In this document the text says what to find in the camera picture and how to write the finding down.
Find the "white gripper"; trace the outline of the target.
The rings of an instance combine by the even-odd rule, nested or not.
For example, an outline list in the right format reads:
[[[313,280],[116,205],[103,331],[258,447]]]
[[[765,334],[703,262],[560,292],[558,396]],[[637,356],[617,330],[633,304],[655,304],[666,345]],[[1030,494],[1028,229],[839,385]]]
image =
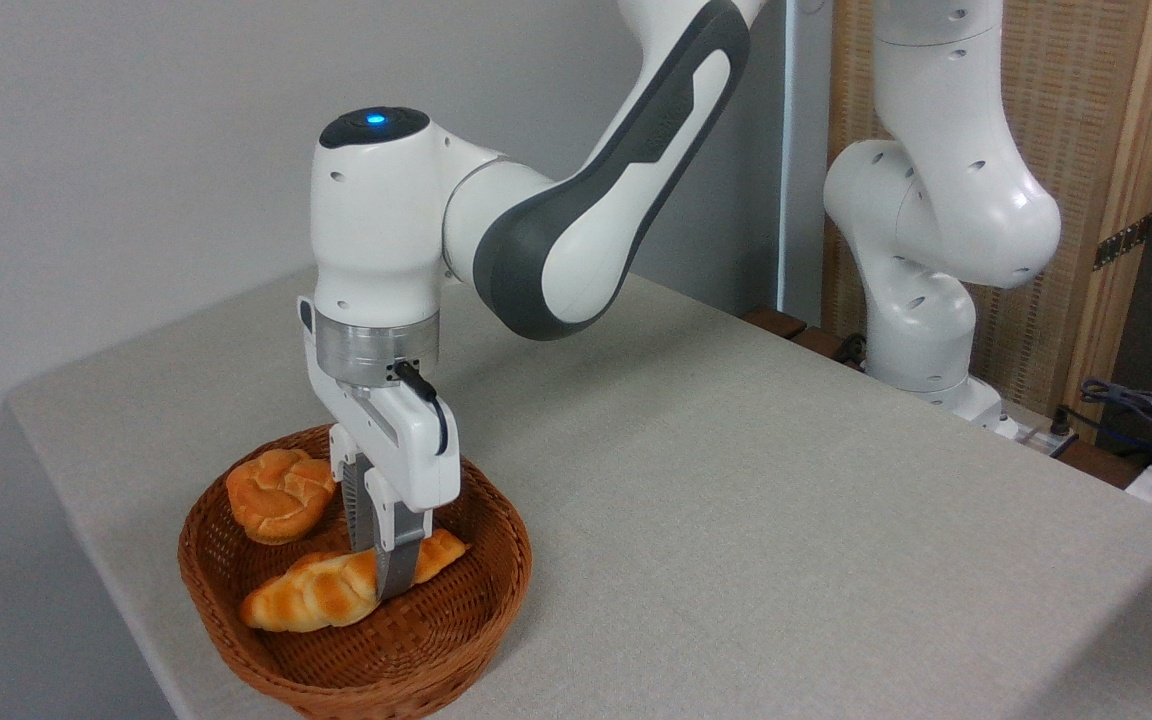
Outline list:
[[[298,300],[308,377],[340,425],[329,429],[329,465],[340,486],[353,551],[376,548],[378,600],[415,583],[420,543],[435,507],[460,495],[456,423],[439,397],[425,400],[397,365],[435,366],[439,316],[397,327],[335,323]]]

